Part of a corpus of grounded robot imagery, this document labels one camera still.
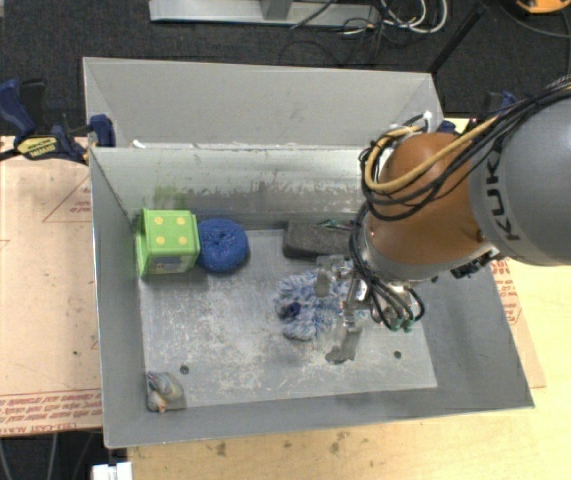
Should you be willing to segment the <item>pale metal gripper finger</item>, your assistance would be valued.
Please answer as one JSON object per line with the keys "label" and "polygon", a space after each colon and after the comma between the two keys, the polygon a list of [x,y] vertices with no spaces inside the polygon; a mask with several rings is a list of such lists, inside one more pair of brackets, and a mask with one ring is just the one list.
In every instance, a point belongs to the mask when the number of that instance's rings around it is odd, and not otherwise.
{"label": "pale metal gripper finger", "polygon": [[324,298],[329,295],[333,273],[333,257],[319,256],[316,260],[316,283],[315,294],[318,298]]}
{"label": "pale metal gripper finger", "polygon": [[335,340],[326,353],[325,360],[334,365],[353,361],[363,332],[363,327],[356,321],[341,318],[336,326]]}

